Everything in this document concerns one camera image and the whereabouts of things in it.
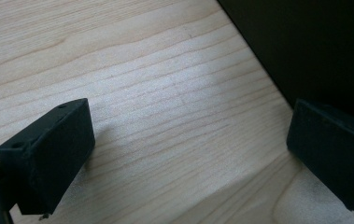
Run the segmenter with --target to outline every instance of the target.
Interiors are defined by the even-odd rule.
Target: wood grain
[[[96,149],[42,223],[354,223],[216,1],[0,1],[0,144],[83,97]]]

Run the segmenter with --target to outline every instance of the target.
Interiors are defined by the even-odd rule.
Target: wooden surface
[[[0,144],[83,97],[96,149],[42,223],[354,223],[216,1],[0,1]]]

